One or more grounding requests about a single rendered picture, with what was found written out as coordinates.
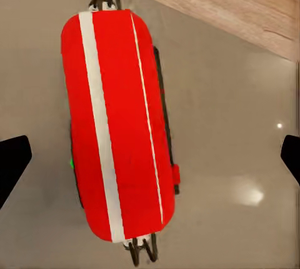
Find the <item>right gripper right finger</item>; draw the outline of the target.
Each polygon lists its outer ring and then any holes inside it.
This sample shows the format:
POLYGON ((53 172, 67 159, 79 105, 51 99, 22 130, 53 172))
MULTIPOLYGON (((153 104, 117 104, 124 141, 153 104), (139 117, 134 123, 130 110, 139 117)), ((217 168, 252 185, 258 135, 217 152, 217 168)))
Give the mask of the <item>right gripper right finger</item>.
POLYGON ((300 184, 300 138, 293 135, 285 137, 281 158, 300 184))

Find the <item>radio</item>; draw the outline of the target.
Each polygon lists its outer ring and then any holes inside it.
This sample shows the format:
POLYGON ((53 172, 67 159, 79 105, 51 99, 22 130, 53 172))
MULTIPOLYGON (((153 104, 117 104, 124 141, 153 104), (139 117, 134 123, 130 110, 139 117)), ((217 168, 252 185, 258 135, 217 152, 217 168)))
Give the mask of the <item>radio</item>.
POLYGON ((157 260, 156 233, 170 222, 181 182, 174 165, 159 50, 121 0, 93 0, 63 27, 71 112, 71 167, 87 222, 157 260), (152 250, 149 247, 149 236, 152 250))

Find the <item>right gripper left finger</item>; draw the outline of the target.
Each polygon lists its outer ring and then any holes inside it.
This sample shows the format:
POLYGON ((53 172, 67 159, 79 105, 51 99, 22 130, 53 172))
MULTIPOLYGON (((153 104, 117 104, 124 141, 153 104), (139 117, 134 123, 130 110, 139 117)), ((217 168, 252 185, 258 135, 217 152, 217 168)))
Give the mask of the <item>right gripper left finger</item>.
POLYGON ((0 142, 0 209, 32 158, 26 135, 0 142))

